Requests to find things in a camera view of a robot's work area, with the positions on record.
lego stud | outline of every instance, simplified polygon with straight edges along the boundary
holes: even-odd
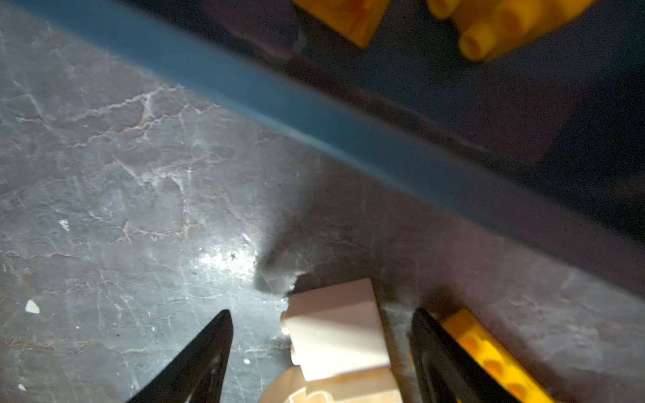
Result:
[[[472,336],[466,336],[459,341],[459,345],[468,352],[471,357],[479,354],[479,343]]]
[[[363,0],[363,10],[370,11],[374,5],[374,0]]]
[[[526,401],[526,388],[520,384],[510,384],[506,389],[521,402]]]
[[[291,362],[293,363],[293,365],[300,365],[300,362],[298,361],[298,354],[295,353],[293,344],[291,345]]]
[[[289,328],[286,327],[286,311],[282,311],[280,314],[280,331],[283,335],[289,335]]]
[[[459,38],[459,50],[472,61],[480,61],[493,50],[497,43],[497,35],[491,24],[486,22],[470,26]]]
[[[542,17],[539,0],[505,0],[493,11],[493,26],[501,37],[520,38]]]
[[[438,19],[447,19],[461,0],[426,0],[430,12]]]
[[[495,380],[499,381],[504,375],[504,367],[502,363],[495,360],[484,361],[484,369],[490,374]]]

marble countertop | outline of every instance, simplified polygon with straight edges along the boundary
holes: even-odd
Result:
[[[255,402],[288,294],[361,277],[407,402],[420,305],[560,400],[645,393],[642,300],[0,3],[0,400],[123,402],[228,308],[222,401]]]

yellow lego brick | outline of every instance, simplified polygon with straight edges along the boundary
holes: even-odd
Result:
[[[457,312],[441,325],[517,400],[522,403],[555,403],[544,388],[488,334],[468,310]]]
[[[594,0],[426,0],[438,19],[461,33],[459,50],[488,61],[578,17]]]
[[[390,0],[292,0],[349,41],[366,48]]]

white speck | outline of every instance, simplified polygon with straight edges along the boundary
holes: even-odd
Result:
[[[63,227],[65,231],[70,231],[70,223],[67,222],[67,220],[58,220],[58,223]]]
[[[27,301],[27,305],[25,305],[25,312],[29,313],[35,313],[38,315],[40,313],[40,308],[38,308],[38,305],[33,300]]]

lego brick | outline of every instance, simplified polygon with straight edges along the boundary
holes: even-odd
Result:
[[[366,48],[390,0],[292,0],[347,40]]]
[[[461,310],[443,328],[502,387],[522,403],[555,403],[540,384],[468,311]]]
[[[388,368],[314,382],[294,366],[266,388],[259,403],[402,403],[399,386]]]
[[[575,19],[594,0],[426,0],[460,31],[459,50],[488,61]]]
[[[281,327],[307,381],[390,367],[369,279],[292,295]]]

